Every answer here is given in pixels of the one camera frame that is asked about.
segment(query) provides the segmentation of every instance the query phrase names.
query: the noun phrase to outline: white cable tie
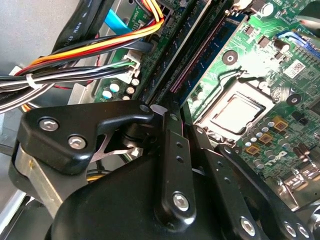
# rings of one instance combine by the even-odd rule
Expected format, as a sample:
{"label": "white cable tie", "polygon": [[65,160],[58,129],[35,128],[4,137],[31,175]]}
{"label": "white cable tie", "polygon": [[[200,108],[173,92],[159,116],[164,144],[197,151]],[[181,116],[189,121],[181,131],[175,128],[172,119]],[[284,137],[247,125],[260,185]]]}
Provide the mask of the white cable tie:
{"label": "white cable tie", "polygon": [[25,75],[26,81],[29,84],[29,86],[33,89],[39,89],[43,86],[43,84],[36,84],[34,79],[32,78],[33,74],[29,73]]}

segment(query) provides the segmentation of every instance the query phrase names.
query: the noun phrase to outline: silver screw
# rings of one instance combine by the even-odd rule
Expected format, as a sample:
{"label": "silver screw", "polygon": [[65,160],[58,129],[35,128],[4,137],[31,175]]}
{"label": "silver screw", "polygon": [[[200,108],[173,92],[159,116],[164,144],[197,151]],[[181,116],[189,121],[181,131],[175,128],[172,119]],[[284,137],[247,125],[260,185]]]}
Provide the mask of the silver screw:
{"label": "silver screw", "polygon": [[72,136],[69,138],[68,143],[73,149],[81,150],[86,147],[86,141],[80,136]]}
{"label": "silver screw", "polygon": [[284,227],[292,237],[295,238],[297,236],[296,231],[292,228],[292,226],[287,221],[284,222]]}
{"label": "silver screw", "polygon": [[231,154],[231,151],[230,151],[230,149],[229,149],[227,146],[225,146],[223,149],[224,149],[228,154]]}
{"label": "silver screw", "polygon": [[39,126],[42,130],[53,132],[59,128],[59,124],[52,119],[43,119],[39,122]]}
{"label": "silver screw", "polygon": [[252,237],[254,235],[256,235],[255,227],[252,225],[252,223],[247,218],[242,216],[240,218],[240,223],[241,223],[243,230],[245,230],[247,234],[249,234]]}
{"label": "silver screw", "polygon": [[204,133],[204,130],[201,128],[201,127],[196,127],[196,130],[197,130],[197,132],[198,133],[200,133],[200,134],[203,134]]}
{"label": "silver screw", "polygon": [[181,193],[176,193],[173,195],[173,203],[179,210],[183,212],[189,209],[189,202]]}
{"label": "silver screw", "polygon": [[308,239],[310,237],[308,231],[300,223],[297,223],[297,225],[300,233]]}

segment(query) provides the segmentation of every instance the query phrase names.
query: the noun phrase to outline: sticker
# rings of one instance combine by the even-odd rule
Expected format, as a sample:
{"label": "sticker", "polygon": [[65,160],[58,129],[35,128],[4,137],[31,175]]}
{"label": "sticker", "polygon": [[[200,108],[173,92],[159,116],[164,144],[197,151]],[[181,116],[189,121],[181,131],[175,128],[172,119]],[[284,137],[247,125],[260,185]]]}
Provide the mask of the sticker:
{"label": "sticker", "polygon": [[283,73],[291,79],[294,79],[305,68],[306,66],[296,59]]}

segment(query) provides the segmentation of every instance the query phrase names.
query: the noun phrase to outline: mounting hole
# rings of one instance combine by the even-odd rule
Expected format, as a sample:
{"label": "mounting hole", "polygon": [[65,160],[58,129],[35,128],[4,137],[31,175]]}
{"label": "mounting hole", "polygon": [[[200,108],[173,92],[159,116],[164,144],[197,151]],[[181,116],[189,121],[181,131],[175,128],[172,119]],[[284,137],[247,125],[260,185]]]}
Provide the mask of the mounting hole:
{"label": "mounting hole", "polygon": [[227,184],[231,184],[231,181],[229,178],[225,177],[224,180],[226,181]]}
{"label": "mounting hole", "polygon": [[176,159],[178,160],[179,163],[183,164],[184,163],[184,159],[180,156],[176,156]]}
{"label": "mounting hole", "polygon": [[177,145],[179,148],[181,148],[181,149],[184,147],[184,146],[183,146],[180,142],[178,142],[178,141],[176,142],[176,145]]}
{"label": "mounting hole", "polygon": [[146,106],[146,105],[140,105],[140,109],[142,110],[142,111],[144,111],[145,113],[149,113],[150,112],[150,110],[149,110],[149,108]]}
{"label": "mounting hole", "polygon": [[178,120],[179,120],[178,117],[177,117],[175,114],[173,114],[173,113],[170,114],[170,117],[171,117],[173,120],[175,120],[175,121],[178,121]]}

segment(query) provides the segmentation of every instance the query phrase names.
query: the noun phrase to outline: chip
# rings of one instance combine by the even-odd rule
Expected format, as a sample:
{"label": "chip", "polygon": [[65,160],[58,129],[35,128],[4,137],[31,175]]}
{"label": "chip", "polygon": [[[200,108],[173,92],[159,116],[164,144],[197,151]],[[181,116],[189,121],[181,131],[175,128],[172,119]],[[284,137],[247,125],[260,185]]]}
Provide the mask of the chip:
{"label": "chip", "polygon": [[286,123],[286,121],[280,116],[275,116],[273,118],[273,122],[274,122],[274,128],[280,132],[285,130],[288,127],[288,123]]}
{"label": "chip", "polygon": [[260,47],[262,47],[262,48],[265,48],[269,43],[270,43],[270,40],[269,40],[266,36],[263,36],[263,37],[260,38],[260,40],[258,41],[258,44],[259,44]]}
{"label": "chip", "polygon": [[245,151],[250,155],[255,155],[260,151],[260,148],[256,145],[251,145],[245,149]]}
{"label": "chip", "polygon": [[269,142],[271,142],[271,140],[273,139],[274,137],[271,136],[270,134],[268,133],[264,133],[261,137],[259,137],[259,140],[261,142],[263,142],[264,144],[267,144]]}

